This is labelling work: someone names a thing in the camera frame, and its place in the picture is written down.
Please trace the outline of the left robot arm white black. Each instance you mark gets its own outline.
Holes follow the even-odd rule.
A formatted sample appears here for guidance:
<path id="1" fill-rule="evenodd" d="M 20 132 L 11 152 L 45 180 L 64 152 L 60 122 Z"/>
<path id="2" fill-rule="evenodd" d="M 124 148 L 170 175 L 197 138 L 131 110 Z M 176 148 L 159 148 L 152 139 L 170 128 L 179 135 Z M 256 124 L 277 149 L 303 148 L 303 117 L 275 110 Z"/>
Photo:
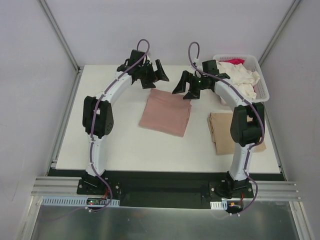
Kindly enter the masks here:
<path id="1" fill-rule="evenodd" d="M 135 81 L 140 80 L 143 89 L 155 88 L 157 81 L 169 81 L 159 59 L 157 70 L 147 59 L 137 65 L 128 65 L 129 60 L 117 68 L 114 80 L 97 96 L 86 96 L 83 102 L 82 125 L 89 139 L 89 158 L 85 174 L 81 177 L 82 189 L 102 194 L 109 191 L 102 175 L 106 164 L 106 140 L 114 127 L 113 105 L 120 95 Z"/>

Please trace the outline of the pink printed t shirt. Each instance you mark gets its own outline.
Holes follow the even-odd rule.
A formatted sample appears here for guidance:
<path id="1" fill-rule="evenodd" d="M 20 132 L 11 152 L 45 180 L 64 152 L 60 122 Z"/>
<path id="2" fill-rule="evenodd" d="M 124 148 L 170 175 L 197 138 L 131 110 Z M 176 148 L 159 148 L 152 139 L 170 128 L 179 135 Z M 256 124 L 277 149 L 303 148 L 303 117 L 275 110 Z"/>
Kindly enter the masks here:
<path id="1" fill-rule="evenodd" d="M 180 94 L 151 89 L 139 126 L 183 137 L 191 113 L 191 101 Z"/>

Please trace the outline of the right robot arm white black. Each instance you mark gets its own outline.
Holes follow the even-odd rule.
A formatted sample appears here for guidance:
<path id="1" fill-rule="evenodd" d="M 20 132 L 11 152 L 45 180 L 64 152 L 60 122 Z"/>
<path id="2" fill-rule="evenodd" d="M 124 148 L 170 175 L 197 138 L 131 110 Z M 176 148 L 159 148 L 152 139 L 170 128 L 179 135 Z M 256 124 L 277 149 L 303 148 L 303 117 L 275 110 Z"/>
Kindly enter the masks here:
<path id="1" fill-rule="evenodd" d="M 222 198 L 237 197 L 249 187 L 248 172 L 252 151 L 262 144 L 265 136 L 265 109 L 261 102 L 247 100 L 226 78 L 202 72 L 200 76 L 187 70 L 172 91 L 173 94 L 187 92 L 184 100 L 197 100 L 202 90 L 213 90 L 229 105 L 233 112 L 230 135 L 235 142 L 235 150 L 229 171 L 214 192 Z"/>

